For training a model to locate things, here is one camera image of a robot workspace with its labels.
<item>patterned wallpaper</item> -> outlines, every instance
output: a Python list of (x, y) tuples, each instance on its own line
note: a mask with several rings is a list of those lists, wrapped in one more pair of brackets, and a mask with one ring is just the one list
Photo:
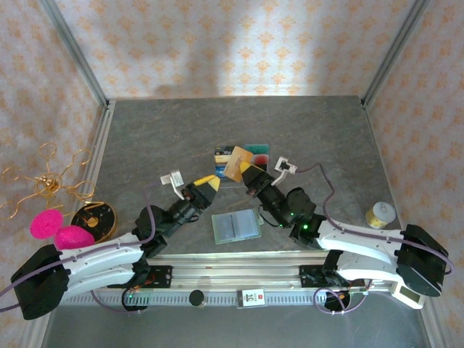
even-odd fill
[[(11, 164), (23, 174), (38, 175), (45, 164), (37, 155), (46, 141), (58, 144), (52, 169), (71, 162), (72, 154), (88, 145), (98, 103), (93, 97), (39, 1), (0, 2), (0, 172)], [(75, 182), (73, 167), (65, 183)], [(0, 181), (0, 204), (30, 194), (31, 183)], [(28, 231), (44, 201), (33, 198), (9, 221), (0, 221), (0, 289), (40, 243)], [(0, 216), (7, 214), (0, 210)], [(0, 307), (17, 303), (14, 292)], [(0, 315), (2, 347), (18, 347), (26, 322), (20, 310)]]
[(362, 95), (413, 0), (57, 0), (108, 98)]
[(396, 207), (458, 267), (440, 298), (455, 346), (464, 341), (464, 2), (429, 4), (369, 109)]

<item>white clip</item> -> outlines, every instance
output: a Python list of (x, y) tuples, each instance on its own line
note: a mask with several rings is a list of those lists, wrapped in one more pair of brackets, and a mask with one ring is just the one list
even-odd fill
[(279, 183), (281, 183), (285, 177), (287, 176), (287, 173), (295, 174), (297, 172), (297, 166), (296, 165), (291, 165), (289, 163), (289, 159), (285, 157), (279, 157), (277, 164), (274, 167), (274, 170), (281, 172), (278, 178), (276, 178), (272, 183), (271, 186), (275, 186)]
[(182, 175), (179, 169), (171, 170), (171, 174), (164, 175), (160, 179), (161, 179), (161, 184), (167, 185), (170, 183), (173, 187), (174, 193), (180, 199), (185, 199), (182, 193), (177, 189), (180, 185), (183, 185), (183, 179), (182, 179)]

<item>pink sponge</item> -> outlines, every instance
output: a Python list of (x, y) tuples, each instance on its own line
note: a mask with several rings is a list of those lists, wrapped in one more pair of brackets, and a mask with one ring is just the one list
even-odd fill
[(83, 248), (93, 244), (94, 236), (79, 226), (61, 228), (55, 236), (55, 246), (58, 250)]
[(30, 234), (37, 239), (53, 236), (63, 225), (63, 214), (56, 209), (48, 209), (39, 213), (30, 224)]

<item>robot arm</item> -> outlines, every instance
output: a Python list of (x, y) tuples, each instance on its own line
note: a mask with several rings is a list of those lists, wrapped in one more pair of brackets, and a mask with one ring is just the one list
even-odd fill
[[(404, 284), (430, 297), (441, 294), (446, 262), (410, 244), (420, 244), (444, 257), (448, 253), (422, 228), (408, 225), (405, 231), (389, 231), (329, 221), (314, 213), (316, 205), (302, 188), (285, 196), (276, 187), (279, 179), (248, 162), (242, 162), (240, 169), (247, 193), (261, 201), (281, 228), (292, 228), (290, 238), (309, 249), (330, 251), (322, 274), (314, 275), (318, 280), (324, 278), (327, 286), (370, 278)], [(276, 170), (295, 173), (296, 167), (281, 157)]]
[(171, 236), (184, 223), (195, 221), (212, 203), (219, 189), (220, 179), (215, 175), (188, 184), (168, 210), (151, 206), (156, 232), (147, 208), (136, 220), (136, 228), (118, 239), (59, 251), (53, 244), (40, 248), (12, 277), (11, 282), (34, 273), (43, 266), (48, 270), (36, 273), (17, 284), (14, 292), (22, 315), (32, 320), (52, 311), (63, 299), (103, 286), (121, 284), (130, 287), (143, 284), (150, 267), (146, 258), (153, 257), (167, 245), (163, 236)]

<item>yellow card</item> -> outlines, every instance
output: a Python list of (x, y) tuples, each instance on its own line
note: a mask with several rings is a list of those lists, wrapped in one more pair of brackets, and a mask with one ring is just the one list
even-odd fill
[(251, 162), (253, 154), (241, 147), (235, 146), (231, 158), (225, 166), (224, 175), (239, 183), (241, 181), (240, 163)]

